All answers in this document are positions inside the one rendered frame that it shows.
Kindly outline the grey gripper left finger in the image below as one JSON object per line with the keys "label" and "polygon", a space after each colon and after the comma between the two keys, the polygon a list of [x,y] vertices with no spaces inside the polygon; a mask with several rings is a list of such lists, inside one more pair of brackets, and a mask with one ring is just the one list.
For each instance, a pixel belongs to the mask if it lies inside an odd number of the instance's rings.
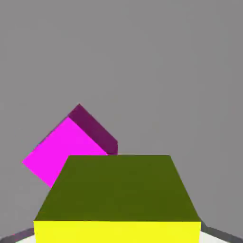
{"label": "grey gripper left finger", "polygon": [[6,236],[4,238],[2,238],[0,240],[0,243],[16,243],[20,240],[23,240],[23,239],[26,239],[28,237],[31,237],[33,236],[35,233],[34,233],[34,228],[28,228],[24,231],[21,231],[21,232],[18,232],[18,233],[15,233],[15,234],[12,234],[12,235],[9,235],[9,236]]}

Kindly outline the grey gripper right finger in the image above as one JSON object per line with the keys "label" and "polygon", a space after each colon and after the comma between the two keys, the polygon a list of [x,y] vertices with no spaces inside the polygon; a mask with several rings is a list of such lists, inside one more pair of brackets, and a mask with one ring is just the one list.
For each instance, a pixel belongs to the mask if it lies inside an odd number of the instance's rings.
{"label": "grey gripper right finger", "polygon": [[243,239],[201,223],[200,243],[243,243]]}

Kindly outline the small yellow cube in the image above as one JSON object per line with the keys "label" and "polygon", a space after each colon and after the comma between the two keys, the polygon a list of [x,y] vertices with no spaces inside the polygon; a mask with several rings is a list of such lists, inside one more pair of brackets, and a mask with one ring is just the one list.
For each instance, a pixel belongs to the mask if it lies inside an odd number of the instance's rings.
{"label": "small yellow cube", "polygon": [[199,243],[169,155],[70,156],[35,220],[36,243]]}

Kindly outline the small magenta cube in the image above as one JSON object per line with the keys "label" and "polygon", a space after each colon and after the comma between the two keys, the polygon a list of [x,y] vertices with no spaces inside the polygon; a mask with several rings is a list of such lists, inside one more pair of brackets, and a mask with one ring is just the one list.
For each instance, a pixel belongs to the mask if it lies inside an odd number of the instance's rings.
{"label": "small magenta cube", "polygon": [[70,155],[117,155],[118,141],[78,104],[22,161],[52,187]]}

